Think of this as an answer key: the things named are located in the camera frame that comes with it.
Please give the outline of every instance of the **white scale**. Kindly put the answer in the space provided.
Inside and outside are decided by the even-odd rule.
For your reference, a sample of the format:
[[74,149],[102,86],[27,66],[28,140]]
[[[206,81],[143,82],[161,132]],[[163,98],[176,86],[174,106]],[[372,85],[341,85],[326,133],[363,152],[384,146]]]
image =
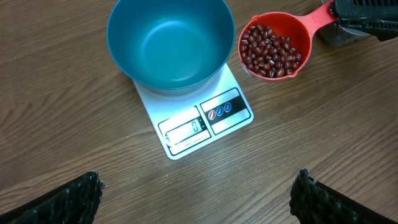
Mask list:
[[134,84],[166,155],[173,160],[242,128],[254,118],[227,64],[185,96],[167,96]]

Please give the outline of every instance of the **scale button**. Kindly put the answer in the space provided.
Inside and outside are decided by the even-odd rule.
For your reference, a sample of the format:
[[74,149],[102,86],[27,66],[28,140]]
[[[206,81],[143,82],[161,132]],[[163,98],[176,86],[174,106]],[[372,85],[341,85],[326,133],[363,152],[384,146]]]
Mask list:
[[225,104],[225,106],[224,106],[224,110],[225,110],[225,112],[230,112],[231,111],[231,109],[232,109],[232,105],[231,105],[231,103],[230,102],[228,102],[228,103],[226,103]]
[[209,112],[209,120],[211,121],[211,120],[213,120],[213,119],[215,119],[216,118],[216,111],[215,110],[211,110],[210,112]]
[[221,116],[224,113],[224,108],[222,106],[219,106],[217,108],[217,116]]

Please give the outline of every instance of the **cup handle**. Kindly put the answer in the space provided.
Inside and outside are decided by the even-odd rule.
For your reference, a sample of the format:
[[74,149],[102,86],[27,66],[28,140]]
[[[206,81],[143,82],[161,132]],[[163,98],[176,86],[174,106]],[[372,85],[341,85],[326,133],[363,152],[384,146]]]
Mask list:
[[297,16],[297,18],[300,19],[307,28],[311,38],[315,35],[318,29],[337,20],[337,17],[330,12],[332,2],[333,0],[324,3],[324,5],[306,16]]

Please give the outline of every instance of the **red scoop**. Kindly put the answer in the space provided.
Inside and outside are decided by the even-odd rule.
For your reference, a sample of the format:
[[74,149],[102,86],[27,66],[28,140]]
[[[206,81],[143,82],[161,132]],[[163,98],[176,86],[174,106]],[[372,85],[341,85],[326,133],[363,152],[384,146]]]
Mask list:
[[331,2],[332,1],[325,3],[323,6],[306,16],[293,16],[285,12],[269,12],[260,16],[253,16],[252,20],[243,29],[240,35],[238,49],[240,49],[243,34],[249,29],[249,27],[261,24],[263,26],[270,26],[272,30],[279,35],[290,37],[291,45],[297,49],[298,53],[302,54],[302,63],[299,68],[290,75],[280,78],[267,78],[246,68],[246,65],[242,62],[241,53],[239,52],[239,58],[241,59],[245,71],[255,78],[270,83],[280,82],[288,78],[296,77],[297,73],[304,67],[310,58],[312,39],[316,31],[319,28],[337,20],[337,17],[332,15],[330,12]]

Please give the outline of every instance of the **wooden table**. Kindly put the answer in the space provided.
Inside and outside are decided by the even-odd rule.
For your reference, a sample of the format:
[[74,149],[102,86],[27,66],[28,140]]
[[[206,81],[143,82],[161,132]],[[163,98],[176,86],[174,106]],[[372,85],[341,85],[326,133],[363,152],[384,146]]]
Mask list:
[[[398,40],[332,49],[318,38],[294,80],[261,83],[228,61],[254,111],[243,129],[165,155],[105,42],[115,0],[0,1],[0,213],[89,171],[108,188],[95,223],[298,223],[300,169],[398,221]],[[304,15],[316,0],[227,0]]]

